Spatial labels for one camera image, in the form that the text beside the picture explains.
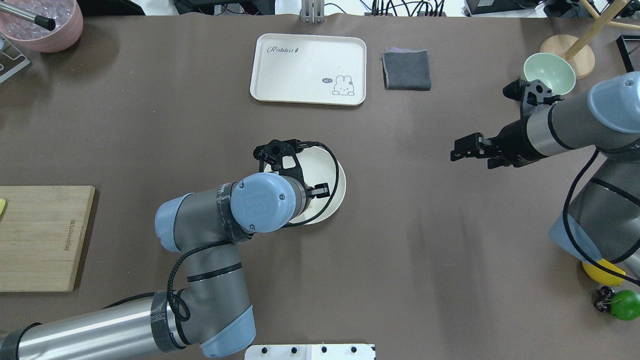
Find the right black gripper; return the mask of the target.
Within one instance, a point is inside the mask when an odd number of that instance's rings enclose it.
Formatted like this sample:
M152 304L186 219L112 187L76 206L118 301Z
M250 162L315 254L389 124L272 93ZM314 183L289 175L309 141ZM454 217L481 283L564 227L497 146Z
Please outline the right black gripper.
M531 151L526 137L526 126L522 120L514 121L494 137L489 137L487 155L483 133L474 132L455 139L454 148L450 151L450 161L456 162L462 158L487 158L489 170L498 167L523 167L531 163Z

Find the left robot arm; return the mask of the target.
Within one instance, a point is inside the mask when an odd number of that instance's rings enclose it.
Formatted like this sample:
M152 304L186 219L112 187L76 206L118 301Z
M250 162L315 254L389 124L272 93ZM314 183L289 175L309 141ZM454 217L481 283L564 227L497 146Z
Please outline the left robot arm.
M260 172L163 203L155 216L162 245L181 256L165 290L42 325L1 341L3 360L130 360L198 344L207 358L247 348L256 336L238 244L290 225L311 198L332 200L326 184Z

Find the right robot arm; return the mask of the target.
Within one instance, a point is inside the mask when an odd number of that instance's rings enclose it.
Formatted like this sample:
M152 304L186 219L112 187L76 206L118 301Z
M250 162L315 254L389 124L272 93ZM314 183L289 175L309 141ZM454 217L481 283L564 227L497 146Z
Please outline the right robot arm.
M540 79L515 80L503 95L519 118L496 136L474 132L454 141L450 160L478 158L489 169L525 167L570 151L592 149L570 184L548 234L581 262L639 283L639 73L603 80L563 98Z

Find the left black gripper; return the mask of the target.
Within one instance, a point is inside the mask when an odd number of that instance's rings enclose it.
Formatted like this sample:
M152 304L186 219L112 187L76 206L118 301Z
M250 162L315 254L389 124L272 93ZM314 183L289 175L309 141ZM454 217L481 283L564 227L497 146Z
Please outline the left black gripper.
M304 185L304 196L306 199L324 199L330 196L329 183L318 183L315 186Z

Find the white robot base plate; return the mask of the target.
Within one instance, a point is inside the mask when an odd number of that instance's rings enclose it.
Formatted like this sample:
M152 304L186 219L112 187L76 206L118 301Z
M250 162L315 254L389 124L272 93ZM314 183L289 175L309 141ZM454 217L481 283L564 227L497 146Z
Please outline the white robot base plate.
M375 360L374 344L256 344L247 348L245 360Z

